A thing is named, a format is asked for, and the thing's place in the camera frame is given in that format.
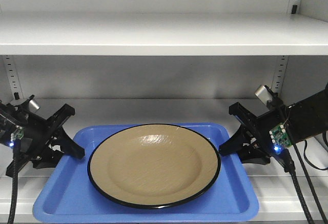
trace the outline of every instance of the wire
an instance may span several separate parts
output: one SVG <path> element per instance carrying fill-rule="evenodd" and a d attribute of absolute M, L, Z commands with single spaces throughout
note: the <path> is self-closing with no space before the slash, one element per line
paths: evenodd
<path fill-rule="evenodd" d="M 317 205 L 318 210 L 319 210 L 319 212 L 320 212 L 320 215 L 321 215 L 321 218 L 322 218 L 322 220 L 323 220 L 323 223 L 324 223 L 324 224 L 328 224 L 327 217 L 326 217 L 326 215 L 325 215 L 325 213 L 324 213 L 324 211 L 323 211 L 323 209 L 322 209 L 322 206 L 321 206 L 321 203 L 320 203 L 320 201 L 319 201 L 318 195 L 317 195 L 317 193 L 316 193 L 316 190 L 314 189 L 314 186 L 313 186 L 313 184 L 312 184 L 312 181 L 311 181 L 311 178 L 310 178 L 310 176 L 309 176 L 309 173 L 308 173 L 308 171 L 307 171 L 307 169 L 306 169 L 306 167 L 305 167 L 305 164 L 304 164 L 304 161 L 303 161 L 303 159 L 302 159 L 302 157 L 301 157 L 301 154 L 299 153 L 299 150 L 298 150 L 298 148 L 297 148 L 297 146 L 296 146 L 296 144 L 295 144 L 295 142 L 294 142 L 294 138 L 293 138 L 292 134 L 291 134 L 289 131 L 287 131 L 287 133 L 288 133 L 288 135 L 290 136 L 290 139 L 291 139 L 292 145 L 293 145 L 293 147 L 294 147 L 294 149 L 295 149 L 295 152 L 296 152 L 296 155 L 297 155 L 297 157 L 298 157 L 298 160 L 299 160 L 299 162 L 301 163 L 301 166 L 302 166 L 302 169 L 303 169 L 304 175 L 305 175 L 306 180 L 307 180 L 307 182 L 308 182 L 308 185 L 309 185 L 309 187 L 310 187 L 310 190 L 311 190 L 311 193 L 312 193 L 312 195 L 313 195 L 314 201 L 316 202 L 316 205 Z"/>
<path fill-rule="evenodd" d="M 327 141 L 327 131 L 322 133 L 322 139 L 323 142 L 326 144 L 326 146 L 328 147 L 328 141 Z"/>
<path fill-rule="evenodd" d="M 306 140 L 304 140 L 304 142 L 305 142 L 305 144 L 304 144 L 304 152 L 303 152 L 303 156 L 304 156 L 304 160 L 307 162 L 307 164 L 309 164 L 312 168 L 315 168 L 315 169 L 317 169 L 317 170 L 322 170 L 322 171 L 326 171 L 326 170 L 328 170 L 328 167 L 327 167 L 327 168 L 323 168 L 323 169 L 321 169 L 321 168 L 315 166 L 312 162 L 310 162 L 310 160 L 308 159 L 308 157 L 307 157 L 306 154 L 305 154 L 305 151 L 306 151 L 306 149 L 307 149 L 307 147 L 308 147 L 308 142 L 307 142 Z"/>
<path fill-rule="evenodd" d="M 289 171 L 291 177 L 292 177 L 292 180 L 293 180 L 293 183 L 294 183 L 294 187 L 295 187 L 295 190 L 296 190 L 296 193 L 297 193 L 297 196 L 298 196 L 298 199 L 301 203 L 301 206 L 303 208 L 303 212 L 305 214 L 305 217 L 308 221 L 309 224 L 314 224 L 314 221 L 312 219 L 312 215 L 308 209 L 308 206 L 306 205 L 306 202 L 305 202 L 305 199 L 304 199 L 304 196 L 302 194 L 302 191 L 301 191 L 301 188 L 299 186 L 299 183 L 298 183 L 298 180 L 297 180 L 297 177 L 296 177 L 296 173 L 295 173 L 295 170 L 290 170 Z"/>
<path fill-rule="evenodd" d="M 7 224 L 13 224 L 16 205 L 17 205 L 17 194 L 18 194 L 18 160 L 21 151 L 21 140 L 16 139 L 13 146 L 13 178 L 12 178 L 12 192 L 11 192 L 11 204 Z"/>

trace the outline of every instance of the plastic tray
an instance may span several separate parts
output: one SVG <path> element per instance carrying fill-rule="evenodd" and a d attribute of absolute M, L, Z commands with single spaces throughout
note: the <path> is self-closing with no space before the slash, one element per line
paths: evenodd
<path fill-rule="evenodd" d="M 218 124 L 178 124 L 207 137 L 216 148 L 229 136 Z M 135 125 L 93 126 L 74 140 L 85 148 L 82 160 L 63 156 L 37 198 L 33 214 L 47 223 L 140 223 L 246 221 L 258 212 L 258 200 L 236 154 L 221 158 L 220 174 L 200 197 L 176 207 L 143 210 L 125 207 L 102 196 L 87 175 L 89 156 L 105 138 Z"/>

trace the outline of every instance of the green circuit board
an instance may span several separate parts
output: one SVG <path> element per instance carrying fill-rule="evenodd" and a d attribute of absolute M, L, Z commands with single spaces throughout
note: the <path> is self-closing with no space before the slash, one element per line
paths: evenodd
<path fill-rule="evenodd" d="M 288 137 L 286 129 L 283 123 L 278 124 L 273 129 L 269 131 L 272 143 L 274 145 L 275 150 L 276 148 L 280 148 L 280 150 L 284 148 L 288 148 L 292 146 L 291 140 Z"/>

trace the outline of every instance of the shelf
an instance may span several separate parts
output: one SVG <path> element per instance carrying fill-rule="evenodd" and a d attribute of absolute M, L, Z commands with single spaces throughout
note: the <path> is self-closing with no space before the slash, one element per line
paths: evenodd
<path fill-rule="evenodd" d="M 328 23 L 287 14 L 0 14 L 0 55 L 328 55 Z"/>
<path fill-rule="evenodd" d="M 64 127 L 70 136 L 87 126 L 103 124 L 139 123 L 197 123 L 214 122 L 227 128 L 232 135 L 239 122 L 228 114 L 229 105 L 239 101 L 247 109 L 259 115 L 266 107 L 257 99 L 38 99 L 41 109 L 38 115 L 47 118 L 64 103 L 76 110 Z M 1 147 L 2 162 L 11 161 L 9 148 Z M 314 138 L 309 139 L 308 157 L 318 166 L 326 162 L 326 154 Z M 306 180 L 300 173 L 295 160 L 300 185 L 315 219 L 320 215 L 315 208 Z M 272 160 L 271 164 L 244 165 L 260 202 L 259 214 L 255 221 L 305 220 L 292 180 L 281 166 Z M 0 165 L 0 222 L 6 222 L 10 207 L 11 179 L 5 177 L 6 165 Z M 326 172 L 308 168 L 309 174 L 320 197 L 323 209 L 328 211 L 328 177 Z M 32 215 L 34 201 L 45 185 L 53 169 L 35 170 L 28 164 L 19 173 L 19 192 L 15 222 L 38 222 Z"/>

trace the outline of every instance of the plate with black rim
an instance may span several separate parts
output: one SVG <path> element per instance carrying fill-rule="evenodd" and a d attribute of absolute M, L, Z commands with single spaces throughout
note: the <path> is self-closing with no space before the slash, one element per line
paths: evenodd
<path fill-rule="evenodd" d="M 89 158 L 88 177 L 116 203 L 156 209 L 200 196 L 220 166 L 216 148 L 203 135 L 177 125 L 147 124 L 102 141 Z"/>

